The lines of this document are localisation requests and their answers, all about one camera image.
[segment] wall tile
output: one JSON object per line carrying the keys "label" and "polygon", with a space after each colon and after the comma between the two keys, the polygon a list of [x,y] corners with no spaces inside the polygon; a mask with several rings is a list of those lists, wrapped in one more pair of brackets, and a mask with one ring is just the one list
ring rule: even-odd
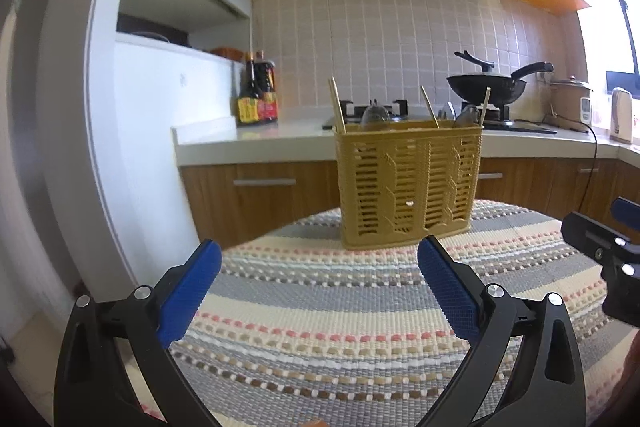
{"label": "wall tile", "polygon": [[[454,57],[462,50],[503,74],[549,60],[558,78],[586,75],[575,14],[558,18],[517,0],[254,0],[253,22],[255,49],[276,62],[286,107],[328,103],[331,74],[356,103],[402,93],[421,104],[422,84],[436,104],[459,104],[447,76],[478,71]],[[541,118],[540,89],[529,82],[514,114]]]}

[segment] yellow plastic basket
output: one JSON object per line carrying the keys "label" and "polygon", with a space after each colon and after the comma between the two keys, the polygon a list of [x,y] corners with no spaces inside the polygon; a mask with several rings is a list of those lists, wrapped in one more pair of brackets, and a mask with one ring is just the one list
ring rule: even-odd
{"label": "yellow plastic basket", "polygon": [[357,124],[344,125],[335,84],[330,85],[343,246],[397,247],[468,230],[481,125],[455,128],[451,120],[433,119],[363,132]]}

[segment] sauce bottle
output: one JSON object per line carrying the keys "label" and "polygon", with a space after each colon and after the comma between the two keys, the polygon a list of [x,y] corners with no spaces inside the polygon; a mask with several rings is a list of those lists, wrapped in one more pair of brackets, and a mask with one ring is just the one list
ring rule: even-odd
{"label": "sauce bottle", "polygon": [[255,64],[250,54],[246,56],[244,83],[238,95],[238,125],[260,123],[260,111],[264,112],[264,102],[255,82]]}
{"label": "sauce bottle", "polygon": [[264,102],[264,121],[273,122],[278,119],[278,98],[274,83],[275,64],[264,59],[264,52],[256,54],[255,78]]}

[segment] wok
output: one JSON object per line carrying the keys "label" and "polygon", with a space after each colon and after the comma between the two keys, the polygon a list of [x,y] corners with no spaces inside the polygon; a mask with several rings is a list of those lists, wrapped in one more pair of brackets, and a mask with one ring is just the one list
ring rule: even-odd
{"label": "wok", "polygon": [[553,65],[549,62],[534,62],[513,71],[511,76],[506,76],[492,73],[491,70],[495,68],[493,62],[475,58],[467,51],[463,54],[456,52],[455,55],[482,68],[481,73],[455,74],[447,78],[453,92],[465,102],[474,105],[481,105],[484,102],[487,87],[491,87],[490,104],[495,107],[509,105],[519,99],[524,88],[527,87],[527,83],[522,79],[523,76],[554,70]]}

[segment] striped tablecloth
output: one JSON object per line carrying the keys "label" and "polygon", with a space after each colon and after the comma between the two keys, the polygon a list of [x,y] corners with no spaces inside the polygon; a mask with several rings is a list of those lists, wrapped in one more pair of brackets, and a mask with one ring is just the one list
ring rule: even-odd
{"label": "striped tablecloth", "polygon": [[[413,426],[460,365],[468,344],[425,285],[417,245],[346,251],[339,226],[332,210],[225,251],[222,272],[171,348],[225,427],[317,418],[332,427]],[[442,243],[484,283],[526,298],[564,296],[593,418],[620,377],[635,330],[602,313],[600,268],[559,230],[542,214],[476,201],[470,231]],[[496,406],[517,350],[513,341],[480,415]]]}

